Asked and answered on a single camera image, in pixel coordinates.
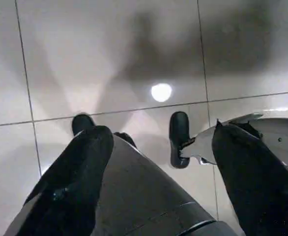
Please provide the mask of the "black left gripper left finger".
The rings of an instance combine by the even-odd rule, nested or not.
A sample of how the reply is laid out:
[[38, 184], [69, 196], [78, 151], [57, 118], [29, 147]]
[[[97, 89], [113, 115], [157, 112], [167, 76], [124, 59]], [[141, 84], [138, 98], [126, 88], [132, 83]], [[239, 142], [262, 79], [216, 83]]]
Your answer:
[[40, 178], [6, 236], [89, 236], [114, 138], [106, 126], [81, 131]]

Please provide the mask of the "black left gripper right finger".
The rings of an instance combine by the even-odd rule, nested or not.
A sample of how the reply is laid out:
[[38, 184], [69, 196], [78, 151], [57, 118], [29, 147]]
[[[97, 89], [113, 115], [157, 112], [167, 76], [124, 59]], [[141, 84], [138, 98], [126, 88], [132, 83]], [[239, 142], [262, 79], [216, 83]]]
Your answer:
[[248, 236], [288, 236], [288, 168], [256, 136], [216, 123], [212, 152]]

